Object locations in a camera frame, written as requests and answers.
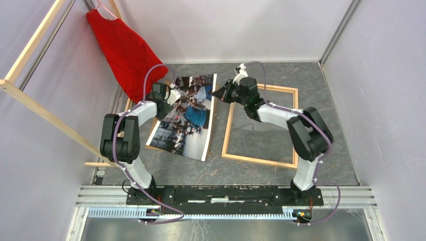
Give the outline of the clear acrylic sheet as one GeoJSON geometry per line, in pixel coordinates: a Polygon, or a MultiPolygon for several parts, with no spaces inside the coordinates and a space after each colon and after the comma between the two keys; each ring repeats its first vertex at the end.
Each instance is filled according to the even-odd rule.
{"type": "Polygon", "coordinates": [[[287,129],[250,119],[244,107],[234,105],[227,153],[281,163],[293,163],[292,141],[287,129]]]}

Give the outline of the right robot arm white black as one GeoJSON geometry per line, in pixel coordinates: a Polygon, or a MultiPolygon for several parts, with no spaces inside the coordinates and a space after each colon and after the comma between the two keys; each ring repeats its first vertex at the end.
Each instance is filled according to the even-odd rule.
{"type": "Polygon", "coordinates": [[[213,96],[224,103],[238,103],[246,115],[260,123],[280,126],[289,131],[299,161],[290,182],[290,199],[305,204],[315,191],[319,164],[333,146],[334,138],[325,121],[314,107],[304,110],[282,107],[260,96],[256,79],[229,79],[213,96]]]}

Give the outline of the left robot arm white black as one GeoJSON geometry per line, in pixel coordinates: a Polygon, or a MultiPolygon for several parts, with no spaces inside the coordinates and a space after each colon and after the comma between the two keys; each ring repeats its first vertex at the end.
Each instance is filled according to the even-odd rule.
{"type": "Polygon", "coordinates": [[[180,94],[165,83],[155,83],[145,101],[137,103],[120,114],[106,114],[103,119],[100,153],[124,172],[130,182],[130,195],[145,204],[153,204],[158,198],[154,177],[146,170],[140,158],[140,126],[156,118],[162,120],[173,109],[180,94]]]}

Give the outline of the red hanging shirt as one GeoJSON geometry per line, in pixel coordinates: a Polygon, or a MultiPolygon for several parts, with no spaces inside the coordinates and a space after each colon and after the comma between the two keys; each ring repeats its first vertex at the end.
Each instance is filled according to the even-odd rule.
{"type": "Polygon", "coordinates": [[[117,82],[130,100],[141,101],[168,68],[155,68],[144,83],[148,71],[162,64],[146,41],[122,20],[105,19],[97,10],[86,13],[86,18],[117,82]]]}

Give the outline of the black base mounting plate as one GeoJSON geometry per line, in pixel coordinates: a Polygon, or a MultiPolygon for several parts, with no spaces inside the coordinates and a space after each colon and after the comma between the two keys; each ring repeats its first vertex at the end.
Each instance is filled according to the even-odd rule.
{"type": "Polygon", "coordinates": [[[322,206],[321,190],[307,199],[296,200],[290,187],[270,186],[156,186],[150,197],[143,193],[130,195],[127,205],[158,205],[160,214],[281,214],[283,207],[322,206]]]}

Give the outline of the wooden clothes rack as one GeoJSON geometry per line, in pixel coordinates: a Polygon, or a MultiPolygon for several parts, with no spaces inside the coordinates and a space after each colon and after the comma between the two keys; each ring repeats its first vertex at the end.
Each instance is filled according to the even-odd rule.
{"type": "MultiPolygon", "coordinates": [[[[5,77],[52,7],[52,1],[1,1],[1,77],[5,77]]],[[[66,1],[31,55],[19,86],[67,13],[24,94],[98,146],[118,83],[86,19],[84,1],[66,1]]],[[[85,169],[96,156],[7,93],[1,93],[1,160],[24,169],[85,169]]]]}

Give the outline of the aluminium rail base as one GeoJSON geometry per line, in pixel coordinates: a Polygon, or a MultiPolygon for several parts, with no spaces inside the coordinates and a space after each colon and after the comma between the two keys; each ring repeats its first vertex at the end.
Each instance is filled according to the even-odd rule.
{"type": "Polygon", "coordinates": [[[161,225],[138,223],[144,207],[125,206],[118,186],[83,186],[67,240],[386,240],[380,213],[367,187],[343,187],[335,214],[319,224],[290,222],[289,206],[277,214],[225,214],[229,203],[215,198],[219,214],[187,214],[161,225]]]}

